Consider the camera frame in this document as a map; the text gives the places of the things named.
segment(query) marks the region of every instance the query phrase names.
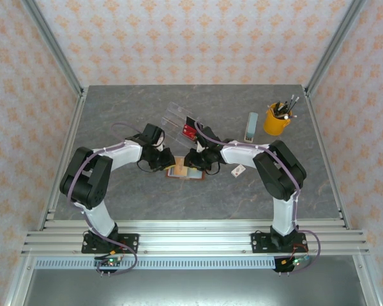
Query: gray marble table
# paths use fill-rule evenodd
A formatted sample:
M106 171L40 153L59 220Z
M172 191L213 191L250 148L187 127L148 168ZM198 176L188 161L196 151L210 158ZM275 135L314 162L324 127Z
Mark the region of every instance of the gray marble table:
M262 128L267 105L300 96L292 120L279 137ZM76 148L106 147L117 143L109 126L127 121L143 129L147 122L160 126L170 102L202 117L221 139L243 141L249 112L259 119L254 143L283 140L305 167L308 177L299 198L298 218L338 218L331 185L312 120L299 85L134 85L90 86L73 144ZM128 128L122 137L134 135ZM188 149L167 137L174 155ZM248 168L234 178L236 165L222 166L221 172L203 181L165 177L163 171L145 173L135 164L126 165L110 177L105 202L115 220L170 219L272 219L272 197L255 169ZM55 219L81 219L60 195Z

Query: aluminum frame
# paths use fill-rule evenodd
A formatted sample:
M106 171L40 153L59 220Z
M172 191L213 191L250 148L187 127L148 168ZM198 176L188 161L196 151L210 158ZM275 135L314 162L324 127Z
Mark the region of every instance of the aluminum frame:
M59 67L63 71L65 77L67 78L68 83L70 84L71 88L77 93L81 94L82 92L82 86L80 85L80 82L75 75L72 67L70 66L70 63L68 62L68 59L64 55L63 50L59 46L56 37L54 36L54 33L51 31L51 28L47 24L47 21L45 20L43 13L41 12L40 8L38 7L35 0L22 0L24 3L24 7L30 14L32 20L35 22L38 30L40 31L44 41L47 43L48 47L50 48L51 53L56 58L56 61L58 62Z
M312 107L311 97L306 92L306 89L304 87L303 87L303 91L304 91L304 95L305 95L306 104L308 105L309 113L311 115L313 128L314 128L315 133L317 135L317 140L319 143L320 151L322 153L322 158L324 159L324 162L325 162L327 176L329 178L329 182L331 183L334 200L336 202L336 205L338 206L340 216L345 221L346 228L350 229L351 228L350 216L349 216L349 213L347 212L345 205L343 205L342 196L339 192L338 186L336 185L336 182L338 181L338 179L336 178L336 175L334 174L334 171L331 167L331 160L328 157L327 152L326 152L326 148L325 148L324 141L322 138L322 133L320 132L319 125L318 125L318 122L317 122L317 119L315 116L315 112L314 112L313 107Z
M24 304L35 265L36 258L34 256L20 259L4 306L22 306Z
M377 269L371 256L353 256L367 305L383 306L383 290L377 286Z
M331 42L327 46L324 55L319 61L317 68L313 72L313 75L310 78L308 85L306 86L306 91L309 95L312 95L312 93L317 88L320 80L327 70L327 67L335 57L340 45L342 44L342 41L345 39L346 34L349 32L357 16L359 16L359 12L365 2L366 0L353 0L353 2L350 4L342 22L339 25L339 28L333 35Z
M139 256L281 256L290 253L254 254L250 234L269 231L272 221L117 221L119 232L138 233ZM347 230L342 219L300 220L301 229L318 235L321 255L367 255L368 244L361 230ZM89 256L81 254L85 221L48 219L43 231L27 234L22 256ZM317 243L308 235L309 253L316 254Z
M87 94L87 89L84 90L82 94L78 95L77 100L75 102L75 108L73 111L73 115L70 119L68 132L66 133L64 138L63 149L61 152L61 157L59 158L57 173L56 173L56 176L54 177L51 190L47 197L46 209L41 214L40 222L38 223L38 227L37 227L38 231L41 231L43 229L44 222L47 219L48 211L50 210L55 211L55 208L57 206L58 197L60 195L58 186L61 182L64 172L66 171L67 163L70 159L72 145L74 143L75 134L77 133L81 113L84 108L86 94Z

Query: wall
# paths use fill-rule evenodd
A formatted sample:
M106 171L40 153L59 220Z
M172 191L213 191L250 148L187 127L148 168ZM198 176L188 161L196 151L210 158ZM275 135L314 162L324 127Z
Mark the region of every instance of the wall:
M351 0L38 0L83 86L307 84Z
M38 225L75 100L21 1L0 1L0 305Z
M312 102L351 223L383 272L383 0L367 1Z

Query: yellow pen holder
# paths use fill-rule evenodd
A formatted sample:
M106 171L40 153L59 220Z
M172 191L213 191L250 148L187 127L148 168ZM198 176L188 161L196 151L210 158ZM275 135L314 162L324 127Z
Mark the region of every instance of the yellow pen holder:
M275 118L274 112L272 110L274 109L275 105L276 103L272 104L271 107L268 108L266 121L264 122L264 131L272 136L281 135L283 129L285 129L285 127L291 123L290 119Z

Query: cable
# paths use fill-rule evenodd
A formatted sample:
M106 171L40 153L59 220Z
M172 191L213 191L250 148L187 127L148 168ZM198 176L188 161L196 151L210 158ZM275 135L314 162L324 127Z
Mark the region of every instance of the cable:
M208 173L207 170L204 170L204 172L207 174L207 175L216 175L218 172L220 172L220 162L218 161L217 162L217 165L218 165L218 169L215 173Z
M153 173L153 171L147 171L147 170L145 170L145 169L142 169L142 168L139 166L139 162L140 162L140 161L137 161L137 162L136 162L136 165L138 166L139 169L141 169L143 172Z
M226 145L226 146L232 145L231 143L219 142L215 139L208 137L207 135L205 135L200 130L199 124L201 125L201 123L199 123L197 121L194 122L195 129L205 139L209 140L210 142L217 143L218 145ZM281 168L284 170L284 172L288 175L289 179L294 184L295 190L296 190L294 193L294 197L293 197L294 209L292 211L292 224L294 225L294 228L296 228L297 199L298 199L299 194L301 193L301 189L299 188L299 185L298 185L297 181L295 180L295 178L292 176L291 172L289 172L288 168L284 165L284 163L273 152L271 152L269 149L267 149L265 147L261 147L260 145L252 145L249 143L234 143L234 146L236 146L236 147L255 147L256 149L263 150L264 152L268 153L273 159L275 159L275 161L281 166Z
M294 257L294 254L296 253L296 249L298 247L302 247L306 251L306 253L308 253L308 251L309 251L308 247L306 245L303 245L303 244L293 244L292 246L294 247L294 252L292 252L291 257L289 258L289 260L291 260Z
M125 122L115 122L113 123L111 126L110 126L110 130L112 131L112 133L114 133L114 130L113 130L113 127L116 126L116 125L122 125L122 126L128 126L129 128L132 128L134 130L136 130L136 132L139 132L141 133L137 128L133 127L131 124L128 124L128 123L125 123ZM134 258L135 258L135 262L132 264L132 266L130 266L129 268L125 269L125 270L119 270L119 271L116 271L113 273L113 275L119 275L119 274L123 274L123 273L126 273L126 272L129 272L130 270L132 270L133 268L135 268L136 264L138 263L138 256L136 254L136 252L131 248L131 247L128 247L127 245L125 244L122 244L120 242L117 242L117 241L114 241L112 239L109 239L108 237L105 237L103 236L99 231L96 230L96 228L94 228L93 224L91 223L91 221L88 219L88 216L86 215L86 213L84 212L84 209L83 208L80 208L80 207L77 207L73 204L72 202L72 191L74 190L74 187L75 187L75 184L77 183L78 181L78 178L79 176L81 175L82 171L84 171L84 168L86 167L86 165L92 160L95 158L95 156L97 156L99 153L101 152L110 152L110 151L113 151L113 150L117 150L117 149L121 149L125 146L125 142L123 141L122 143L119 143L115 146L112 146L112 147L109 147L109 148L104 148L104 149L101 149L101 150L98 150L96 152L93 152L83 163L82 165L80 166L80 168L78 169L77 173L75 174L73 180L72 180L72 183L71 183L71 186L68 190L68 194L67 194L67 201L68 203L74 207L74 208L77 208L81 211L81 214L84 215L84 219L85 221L87 222L88 226L89 226L89 229L95 234L97 235L98 237L104 239L105 241L107 242L110 242L112 244L115 244L119 247L122 247L124 249L127 249L128 251L130 251ZM97 269L96 271L98 273L101 273L100 269L99 269L99 266L97 266Z
M209 140L210 142L217 143L218 145L226 145L226 146L231 146L232 145L231 143L218 142L217 140L214 140L214 139L208 137L207 135L205 135L200 130L199 124L201 125L201 123L198 123L197 121L194 123L195 129L205 139ZM281 166L281 168L284 170L284 172L288 175L289 179L295 185L295 189L296 189L296 191L294 193L294 197L293 197L294 209L293 209L293 212L292 212L292 224L294 225L294 228L296 228L297 199L299 197L299 194L301 193L301 190L300 190L299 185L298 185L297 181L295 180L294 176L291 174L291 172L289 172L288 168L284 165L284 163L273 152L271 152L269 149L267 149L265 147L261 147L260 145L252 145L252 144L249 144L249 143L235 143L234 145L236 147L255 147L256 149L263 150L264 152L268 153L273 159L275 159L275 161ZM318 251L317 251L317 255L316 255L315 260L313 260L308 266L300 269L299 271L291 272L291 274L302 272L303 270L308 269L313 264L315 264L315 262L318 260L318 258L320 256L320 240L319 240L318 236L314 232L312 232L312 231L310 231L308 229L303 229L301 231L298 231L298 233L309 233L309 234L313 235L315 237L315 239L317 240L317 243L318 243Z
M135 130L136 132L138 132L139 134L142 134L141 131L139 131L135 126L129 124L129 123L126 123L126 122L114 122L110 125L109 127L109 131L111 132L112 135L115 136L116 139L118 140L121 140L122 142L124 142L124 140L121 138L121 136L119 134L117 134L114 130L114 126L127 126L128 128L131 128L133 130Z
M299 272L305 271L306 269L309 269L309 267L311 267L312 265L314 265L317 262L317 260L319 259L319 256L320 256L320 251L321 251L320 240L319 240L317 234L315 234L313 231L310 231L308 229L303 229L302 231L298 231L298 233L309 233L312 236L314 236L315 239L317 240L318 251L317 251L317 255L316 255L315 259L309 265L307 265L306 267L304 267L298 271L292 271L292 272L290 272L290 274L297 274Z
M96 265L96 271L99 273L99 274L101 274L101 276L103 275L103 271L101 271L101 266L102 266L102 264L104 264L104 263L107 263L107 262L109 262L109 259L108 258L105 258L105 259L103 259L103 260L101 260L97 265ZM113 272L113 273L110 273L110 272L108 272L108 275L109 276L111 276L111 275L115 275L117 273L117 271L116 272Z

